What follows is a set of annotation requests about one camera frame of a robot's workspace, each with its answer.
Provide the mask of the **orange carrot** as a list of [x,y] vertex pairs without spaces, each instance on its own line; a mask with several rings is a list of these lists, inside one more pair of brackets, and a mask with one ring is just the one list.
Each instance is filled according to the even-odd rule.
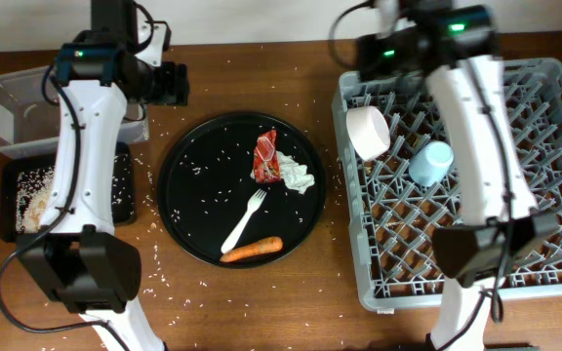
[[267,237],[253,244],[225,253],[221,257],[220,262],[229,263],[262,254],[273,254],[282,249],[283,241],[280,237]]

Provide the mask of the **white napkin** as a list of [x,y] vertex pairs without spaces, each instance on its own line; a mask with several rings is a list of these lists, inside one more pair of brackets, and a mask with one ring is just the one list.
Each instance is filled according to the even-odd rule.
[[315,178],[307,170],[307,165],[301,165],[292,157],[286,156],[281,151],[276,152],[281,179],[289,190],[297,191],[303,195],[306,190],[315,184]]

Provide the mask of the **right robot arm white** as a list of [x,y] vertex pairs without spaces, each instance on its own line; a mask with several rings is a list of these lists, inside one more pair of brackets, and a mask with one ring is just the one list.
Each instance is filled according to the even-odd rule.
[[500,287],[517,258],[557,229],[539,208],[518,160],[507,118],[496,27],[482,5],[376,1],[381,30],[357,42],[362,80],[417,70],[454,152],[459,223],[432,234],[444,274],[431,350],[480,350],[488,322],[503,317]]

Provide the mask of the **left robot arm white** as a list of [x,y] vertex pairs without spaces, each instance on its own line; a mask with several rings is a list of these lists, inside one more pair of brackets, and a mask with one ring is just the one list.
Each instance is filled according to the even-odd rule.
[[60,107],[49,201],[13,257],[109,350],[162,350],[141,308],[141,256],[115,235],[111,187],[130,103],[184,105],[187,68],[164,61],[170,26],[135,1],[95,1],[91,26],[64,44],[48,77]]

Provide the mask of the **light blue cup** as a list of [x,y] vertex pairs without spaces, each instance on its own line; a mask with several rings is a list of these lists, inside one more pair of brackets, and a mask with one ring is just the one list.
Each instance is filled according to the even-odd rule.
[[440,182],[454,162],[454,151],[443,141],[431,141],[411,160],[409,175],[414,183],[430,187]]

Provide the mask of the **pink bowl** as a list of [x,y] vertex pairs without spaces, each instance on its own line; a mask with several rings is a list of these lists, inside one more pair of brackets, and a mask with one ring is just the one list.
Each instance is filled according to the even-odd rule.
[[389,149],[389,127],[374,106],[349,109],[346,128],[355,152],[364,161],[374,160]]

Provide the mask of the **red snack wrapper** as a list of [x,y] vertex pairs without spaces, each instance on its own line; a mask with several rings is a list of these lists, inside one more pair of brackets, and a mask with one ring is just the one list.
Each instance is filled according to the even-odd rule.
[[257,183],[271,183],[281,180],[276,153],[277,132],[270,130],[257,139],[254,151],[253,176]]

